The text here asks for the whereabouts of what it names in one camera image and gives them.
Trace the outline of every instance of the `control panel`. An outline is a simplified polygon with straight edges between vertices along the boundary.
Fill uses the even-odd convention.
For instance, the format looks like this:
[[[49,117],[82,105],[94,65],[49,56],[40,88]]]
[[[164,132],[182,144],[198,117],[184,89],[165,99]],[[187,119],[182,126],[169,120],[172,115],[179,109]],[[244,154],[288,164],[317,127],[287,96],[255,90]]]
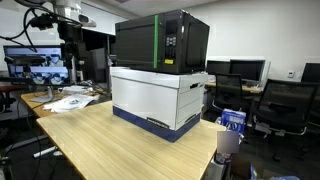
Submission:
[[[176,59],[177,46],[177,21],[168,21],[166,23],[166,42],[165,42],[165,64],[174,64]]]

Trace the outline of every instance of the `cardboard box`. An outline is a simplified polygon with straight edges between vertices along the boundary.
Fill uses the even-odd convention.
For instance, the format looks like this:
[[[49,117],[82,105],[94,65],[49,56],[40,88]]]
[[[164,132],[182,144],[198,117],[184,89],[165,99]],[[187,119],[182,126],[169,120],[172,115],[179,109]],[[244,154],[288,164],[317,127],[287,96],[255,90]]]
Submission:
[[[225,179],[229,180],[248,180],[248,179],[262,179],[263,177],[263,164],[261,162],[251,162],[241,154],[234,154],[231,163],[228,167],[229,171]]]
[[[111,68],[113,114],[170,142],[200,121],[207,74]]]

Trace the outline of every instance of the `wooden table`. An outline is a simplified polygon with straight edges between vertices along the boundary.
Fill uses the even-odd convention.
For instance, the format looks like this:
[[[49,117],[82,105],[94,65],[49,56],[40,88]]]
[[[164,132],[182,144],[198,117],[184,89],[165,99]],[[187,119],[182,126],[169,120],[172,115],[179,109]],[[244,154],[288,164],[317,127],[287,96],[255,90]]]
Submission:
[[[208,87],[216,87],[216,83],[211,83],[211,82],[206,82],[206,86]],[[261,93],[262,90],[261,88],[256,88],[256,87],[248,87],[248,86],[242,86],[243,91],[251,92],[251,93]]]
[[[85,179],[200,179],[225,127],[201,120],[175,143],[112,114],[112,102],[37,120]]]
[[[37,96],[43,96],[46,95],[47,93],[45,92],[38,92],[38,93],[29,93],[29,94],[22,94],[21,95],[21,99],[27,104],[27,106],[33,110],[34,113],[36,113],[36,115],[38,117],[46,117],[46,116],[50,116],[53,115],[55,113],[51,112],[50,110],[43,110],[43,103],[38,103],[38,102],[32,102],[30,101],[30,99],[35,98]],[[55,94],[55,97],[58,98],[62,98],[64,95],[63,94]]]

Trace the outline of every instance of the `paper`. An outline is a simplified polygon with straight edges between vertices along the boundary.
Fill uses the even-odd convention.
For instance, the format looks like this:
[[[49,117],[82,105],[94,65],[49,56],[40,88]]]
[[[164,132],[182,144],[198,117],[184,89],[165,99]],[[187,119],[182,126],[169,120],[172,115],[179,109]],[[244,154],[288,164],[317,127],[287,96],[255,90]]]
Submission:
[[[92,100],[98,100],[98,96],[87,96],[82,94],[74,94],[61,99],[52,104],[46,104],[44,109],[51,109],[51,112],[63,113],[74,109],[84,108]]]

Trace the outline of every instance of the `navy blue box base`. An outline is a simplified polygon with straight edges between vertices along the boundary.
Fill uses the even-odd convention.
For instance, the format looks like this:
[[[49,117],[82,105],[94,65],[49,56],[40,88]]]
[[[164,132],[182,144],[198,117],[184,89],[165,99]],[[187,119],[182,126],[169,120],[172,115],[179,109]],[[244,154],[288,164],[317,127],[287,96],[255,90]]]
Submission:
[[[153,123],[148,122],[146,119],[143,119],[139,116],[131,114],[115,106],[113,106],[113,114],[159,137],[162,137],[163,139],[169,142],[175,142],[176,140],[178,140],[183,134],[188,132],[195,124],[197,124],[200,121],[200,113],[199,113],[195,116],[195,118],[193,118],[193,120],[183,125],[177,131],[174,131],[171,129],[165,129],[165,128],[159,127]]]

